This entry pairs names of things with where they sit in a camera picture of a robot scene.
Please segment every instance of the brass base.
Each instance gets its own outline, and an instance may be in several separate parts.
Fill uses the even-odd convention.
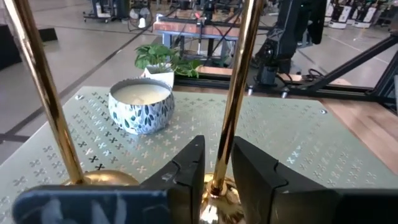
[[[211,194],[213,173],[205,174],[200,223],[246,223],[235,181],[225,177],[220,195]]]
[[[84,173],[86,184],[93,185],[139,185],[139,182],[123,172],[117,170],[96,170]],[[63,185],[74,184],[69,180],[65,181]]]

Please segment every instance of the mounting hole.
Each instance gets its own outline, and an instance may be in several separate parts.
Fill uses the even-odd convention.
[[[76,99],[76,100],[82,100],[82,99],[84,99],[84,97],[85,97],[85,96],[83,96],[83,95],[76,95],[76,96],[75,96],[75,99]]]

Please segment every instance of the gold pole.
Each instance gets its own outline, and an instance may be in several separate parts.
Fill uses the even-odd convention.
[[[234,67],[229,84],[223,129],[221,130],[220,145],[218,147],[217,162],[214,171],[212,192],[221,191],[232,143],[238,123],[242,105],[243,91],[248,76],[249,63],[252,57],[254,41],[256,40],[259,18],[262,11],[262,1],[246,0],[244,3],[243,19],[239,31],[239,42],[234,55]]]
[[[65,184],[137,185],[136,179],[116,170],[97,170],[83,174],[29,3],[27,0],[4,0],[4,3],[12,21],[11,25],[14,26],[14,35],[17,36],[20,44],[19,50],[23,55],[22,58],[25,59],[25,63],[32,73],[33,81],[67,168],[70,180]]]
[[[217,161],[214,174],[205,175],[200,223],[245,223],[234,180],[225,177],[225,174],[242,105],[262,4],[261,0],[245,0],[244,2]]]

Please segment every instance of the white pot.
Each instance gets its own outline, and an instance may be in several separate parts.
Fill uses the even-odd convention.
[[[164,73],[156,73],[156,68],[158,65],[148,65],[144,70],[144,74],[146,78],[151,78],[154,80],[162,81],[168,84],[173,88],[174,86],[174,71],[171,69],[170,65],[168,65],[169,72]]]

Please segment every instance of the candle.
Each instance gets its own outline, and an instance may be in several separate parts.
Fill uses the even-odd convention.
[[[118,101],[129,105],[149,105],[166,99],[170,90],[150,84],[129,85],[113,94]]]

